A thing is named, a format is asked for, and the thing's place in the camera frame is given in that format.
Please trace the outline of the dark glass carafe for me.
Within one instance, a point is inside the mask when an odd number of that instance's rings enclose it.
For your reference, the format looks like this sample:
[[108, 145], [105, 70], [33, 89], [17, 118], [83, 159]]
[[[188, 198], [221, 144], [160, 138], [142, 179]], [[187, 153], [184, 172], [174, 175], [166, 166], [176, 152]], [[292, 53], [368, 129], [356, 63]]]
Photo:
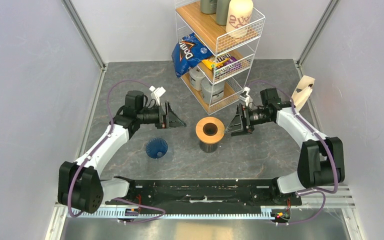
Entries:
[[[212, 137], [215, 136], [218, 132], [218, 127], [214, 123], [206, 123], [203, 126], [202, 129], [205, 137]], [[200, 140], [199, 146], [201, 150], [203, 150], [206, 153], [212, 153], [217, 149], [218, 143], [205, 143], [204, 141]]]

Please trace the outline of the wooden ring dripper stand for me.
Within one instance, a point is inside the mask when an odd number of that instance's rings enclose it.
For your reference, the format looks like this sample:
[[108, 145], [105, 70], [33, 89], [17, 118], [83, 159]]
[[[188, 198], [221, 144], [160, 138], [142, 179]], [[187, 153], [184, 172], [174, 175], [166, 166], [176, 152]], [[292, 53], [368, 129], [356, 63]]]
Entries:
[[217, 144], [225, 135], [225, 126], [218, 118], [208, 116], [196, 124], [195, 133], [202, 143]]

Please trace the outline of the blue ribbed coffee dripper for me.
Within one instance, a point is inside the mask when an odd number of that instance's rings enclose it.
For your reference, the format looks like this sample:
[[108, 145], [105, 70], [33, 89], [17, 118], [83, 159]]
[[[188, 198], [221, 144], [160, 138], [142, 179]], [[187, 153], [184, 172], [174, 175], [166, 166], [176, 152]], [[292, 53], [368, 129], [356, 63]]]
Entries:
[[146, 154], [152, 159], [159, 159], [163, 157], [167, 151], [167, 142], [159, 137], [151, 139], [145, 147]]

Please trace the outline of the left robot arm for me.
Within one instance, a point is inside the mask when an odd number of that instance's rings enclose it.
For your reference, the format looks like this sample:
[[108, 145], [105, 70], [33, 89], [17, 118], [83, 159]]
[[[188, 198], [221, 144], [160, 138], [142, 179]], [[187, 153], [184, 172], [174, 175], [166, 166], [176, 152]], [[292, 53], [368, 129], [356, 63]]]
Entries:
[[126, 144], [141, 125], [155, 125], [157, 129], [186, 127], [166, 101], [160, 98], [166, 92], [163, 87], [149, 87], [152, 106], [146, 106], [146, 95], [139, 90], [130, 90], [124, 105], [110, 122], [103, 135], [82, 156], [73, 162], [65, 161], [59, 168], [57, 201], [69, 210], [92, 214], [113, 199], [119, 198], [124, 204], [132, 204], [137, 191], [130, 187], [130, 180], [114, 177], [102, 180], [101, 174], [115, 153]]

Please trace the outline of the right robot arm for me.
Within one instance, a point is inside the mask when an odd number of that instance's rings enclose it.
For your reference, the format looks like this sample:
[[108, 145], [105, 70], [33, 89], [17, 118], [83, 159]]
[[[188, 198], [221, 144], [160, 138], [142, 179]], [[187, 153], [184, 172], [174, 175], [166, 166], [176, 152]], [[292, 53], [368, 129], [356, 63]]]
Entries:
[[283, 128], [300, 147], [296, 171], [272, 180], [269, 200], [280, 205], [289, 194], [302, 196], [310, 191], [335, 194], [345, 179], [343, 142], [338, 137], [328, 137], [314, 128], [295, 107], [292, 100], [283, 101], [276, 88], [260, 92], [261, 105], [253, 108], [245, 87], [239, 95], [241, 103], [225, 130], [231, 136], [252, 134], [256, 125], [276, 123]]

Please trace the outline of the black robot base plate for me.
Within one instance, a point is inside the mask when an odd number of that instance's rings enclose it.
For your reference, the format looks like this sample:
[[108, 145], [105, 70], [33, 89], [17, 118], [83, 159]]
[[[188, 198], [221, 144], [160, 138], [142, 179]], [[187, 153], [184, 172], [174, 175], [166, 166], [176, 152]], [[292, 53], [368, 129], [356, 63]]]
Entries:
[[141, 214], [258, 214], [261, 207], [301, 206], [293, 193], [278, 194], [271, 179], [144, 179], [131, 181], [125, 200], [151, 206]]

